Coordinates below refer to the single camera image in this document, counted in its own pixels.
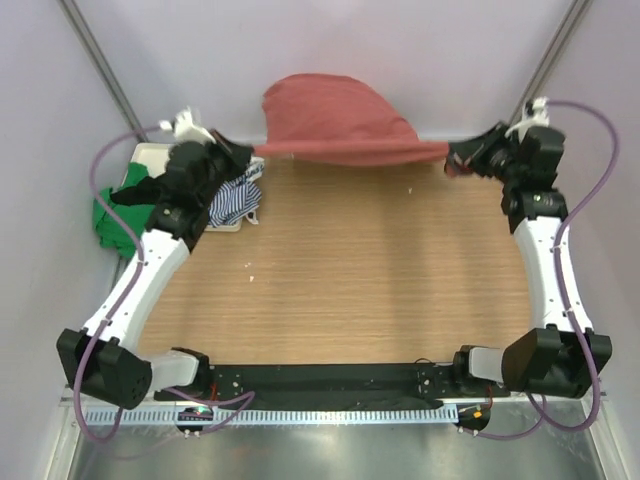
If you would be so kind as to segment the black tank top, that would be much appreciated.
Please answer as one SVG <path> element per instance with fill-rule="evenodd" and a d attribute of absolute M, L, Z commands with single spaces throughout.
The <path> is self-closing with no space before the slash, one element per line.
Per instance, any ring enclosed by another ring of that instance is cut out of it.
<path fill-rule="evenodd" d="M 167 173 L 156 177 L 144 177 L 136 185 L 123 187 L 110 194 L 112 202 L 118 205 L 157 205 L 171 197 Z"/>

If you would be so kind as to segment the red tank top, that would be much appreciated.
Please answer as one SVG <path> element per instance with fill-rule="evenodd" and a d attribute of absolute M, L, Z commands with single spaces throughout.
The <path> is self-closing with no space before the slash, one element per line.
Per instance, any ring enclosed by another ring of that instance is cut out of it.
<path fill-rule="evenodd" d="M 446 141 L 422 140 L 382 95 L 349 76 L 301 73 L 263 94 L 266 142 L 257 156 L 348 167 L 443 161 Z"/>

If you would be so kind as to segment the green tank top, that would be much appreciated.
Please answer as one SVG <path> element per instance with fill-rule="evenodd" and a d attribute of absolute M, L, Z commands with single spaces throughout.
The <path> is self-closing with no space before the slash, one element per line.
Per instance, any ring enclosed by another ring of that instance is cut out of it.
<path fill-rule="evenodd" d="M 132 162 L 129 164 L 122 187 L 128 188 L 136 186 L 148 176 L 149 172 L 145 165 Z M 136 237 L 140 238 L 154 206 L 117 204 L 111 200 L 110 195 L 113 192 L 114 189 L 112 187 L 107 187 L 100 191 L 100 195 L 109 207 L 135 233 Z M 97 200 L 93 202 L 92 224 L 102 248 L 116 250 L 121 257 L 128 260 L 136 255 L 135 242 L 125 232 L 122 226 L 105 211 L 104 207 Z"/>

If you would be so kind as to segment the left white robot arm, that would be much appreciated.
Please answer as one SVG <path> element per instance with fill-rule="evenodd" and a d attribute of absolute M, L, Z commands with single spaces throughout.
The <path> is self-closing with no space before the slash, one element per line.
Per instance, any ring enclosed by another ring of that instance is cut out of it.
<path fill-rule="evenodd" d="M 169 387 L 189 399 L 212 387 L 207 356 L 173 348 L 144 359 L 136 349 L 144 325 L 173 274 L 205 231 L 209 207 L 220 187 L 244 174 L 252 148 L 204 130 L 178 136 L 164 172 L 112 194 L 120 205 L 150 205 L 153 211 L 136 256 L 96 313 L 80 330 L 64 330 L 56 348 L 74 395 L 88 395 L 126 410 L 150 391 Z"/>

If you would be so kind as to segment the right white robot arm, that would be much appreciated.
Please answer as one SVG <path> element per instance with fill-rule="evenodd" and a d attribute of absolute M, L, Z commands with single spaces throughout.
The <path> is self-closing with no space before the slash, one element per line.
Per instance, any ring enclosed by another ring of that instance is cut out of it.
<path fill-rule="evenodd" d="M 487 381 L 511 392 L 580 398 L 612 356 L 611 339 L 593 330 L 569 252 L 569 211 L 555 187 L 565 136 L 548 126 L 522 135 L 498 123 L 449 145 L 449 174 L 494 178 L 501 209 L 522 256 L 531 329 L 504 349 L 465 345 L 454 356 L 452 387 L 472 396 Z"/>

